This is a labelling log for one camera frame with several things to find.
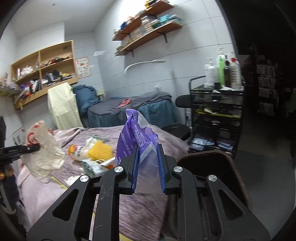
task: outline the black rolling cart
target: black rolling cart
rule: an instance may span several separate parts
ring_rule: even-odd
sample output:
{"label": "black rolling cart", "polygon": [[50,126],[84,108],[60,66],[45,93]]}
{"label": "black rolling cart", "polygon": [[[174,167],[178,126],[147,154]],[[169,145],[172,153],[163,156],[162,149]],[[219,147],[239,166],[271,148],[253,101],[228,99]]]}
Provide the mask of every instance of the black rolling cart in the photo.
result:
{"label": "black rolling cart", "polygon": [[203,85],[192,88],[192,137],[188,144],[192,151],[222,150],[234,157],[242,129],[243,90],[215,90]]}

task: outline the poster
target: poster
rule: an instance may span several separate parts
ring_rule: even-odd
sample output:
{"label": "poster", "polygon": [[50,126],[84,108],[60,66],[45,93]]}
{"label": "poster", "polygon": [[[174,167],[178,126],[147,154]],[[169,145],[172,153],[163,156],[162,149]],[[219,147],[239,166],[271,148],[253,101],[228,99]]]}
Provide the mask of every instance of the poster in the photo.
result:
{"label": "poster", "polygon": [[88,57],[78,58],[75,61],[79,79],[91,76]]}
{"label": "poster", "polygon": [[16,145],[24,145],[26,142],[25,128],[22,126],[12,134],[12,139]]}

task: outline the pink bedsheet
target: pink bedsheet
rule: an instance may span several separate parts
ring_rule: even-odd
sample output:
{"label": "pink bedsheet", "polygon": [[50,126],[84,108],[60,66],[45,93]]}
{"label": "pink bedsheet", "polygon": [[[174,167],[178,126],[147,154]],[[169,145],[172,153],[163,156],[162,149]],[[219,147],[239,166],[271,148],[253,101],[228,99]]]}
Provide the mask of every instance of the pink bedsheet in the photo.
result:
{"label": "pink bedsheet", "polygon": [[[123,126],[91,128],[80,132],[68,144],[63,147],[67,153],[70,145],[85,145],[85,142],[92,135],[108,139],[107,144],[112,147],[113,154],[117,146],[118,137]],[[181,159],[188,153],[188,145],[181,139],[152,126],[158,134],[159,143],[162,144],[164,153]],[[71,176],[81,175],[83,170],[77,161],[73,161],[68,155],[62,168],[52,172],[53,176],[67,186],[66,180]],[[49,178],[48,183],[40,183],[32,175],[28,175],[22,183],[19,183],[21,197],[31,224],[34,224],[40,216],[60,197],[64,192],[58,184],[53,183]],[[120,196],[120,233],[134,240],[157,241],[162,228],[167,196],[134,194]]]}

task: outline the purple plastic bag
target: purple plastic bag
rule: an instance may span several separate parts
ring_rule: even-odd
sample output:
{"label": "purple plastic bag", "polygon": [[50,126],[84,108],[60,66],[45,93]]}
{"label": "purple plastic bag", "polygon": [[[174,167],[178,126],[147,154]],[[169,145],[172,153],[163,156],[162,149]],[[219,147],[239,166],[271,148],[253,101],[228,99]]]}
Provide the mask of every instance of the purple plastic bag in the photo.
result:
{"label": "purple plastic bag", "polygon": [[139,170],[136,192],[162,193],[159,179],[157,157],[158,136],[150,128],[149,123],[137,110],[127,109],[128,117],[118,139],[116,162],[133,154],[133,147],[138,144],[140,150]]}

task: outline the wall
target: wall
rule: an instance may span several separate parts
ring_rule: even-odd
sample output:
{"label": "wall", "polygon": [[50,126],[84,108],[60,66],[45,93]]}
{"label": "wall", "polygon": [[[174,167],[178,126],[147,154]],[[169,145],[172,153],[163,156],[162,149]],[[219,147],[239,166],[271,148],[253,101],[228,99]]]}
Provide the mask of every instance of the wall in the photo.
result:
{"label": "wall", "polygon": [[103,84],[98,64],[98,57],[94,56],[96,52],[94,32],[80,33],[65,36],[65,41],[74,41],[74,57],[88,57],[91,69],[91,76],[79,80],[78,84],[93,86],[97,90],[103,90]]}
{"label": "wall", "polygon": [[[21,38],[17,39],[16,60],[38,51],[65,41],[64,22],[48,25],[37,29]],[[47,128],[56,129],[54,121],[48,110],[47,97],[44,96],[31,104],[24,106],[21,112],[25,130],[36,122],[43,120]]]}
{"label": "wall", "polygon": [[[4,30],[0,39],[0,76],[7,72],[9,74],[8,80],[10,81],[10,65],[15,60],[15,48],[17,38],[11,24],[9,23]],[[6,124],[6,140],[5,146],[13,146],[12,133],[22,127],[21,115],[18,111],[14,110],[13,101],[11,97],[0,96],[0,116],[4,117]]]}
{"label": "wall", "polygon": [[[114,56],[121,43],[111,41],[113,30],[120,27],[127,16],[134,16],[143,9],[144,2],[145,0],[117,0],[96,27],[97,50],[106,51],[98,58],[108,98],[141,95],[159,86],[161,91],[169,92],[175,99],[189,93],[189,79],[205,74],[206,58],[216,59],[219,47],[224,48],[225,54],[233,50],[229,31],[215,0],[170,0],[176,6],[161,16],[166,13],[177,14],[182,18],[182,29],[168,33],[168,43],[160,36],[137,48],[134,50],[134,58],[131,53]],[[128,65],[153,59],[165,59],[167,62],[143,64],[123,75]],[[195,85],[204,81],[205,79],[195,81]]]}
{"label": "wall", "polygon": [[40,49],[64,42],[64,22],[51,24],[17,39],[15,61],[34,53]]}

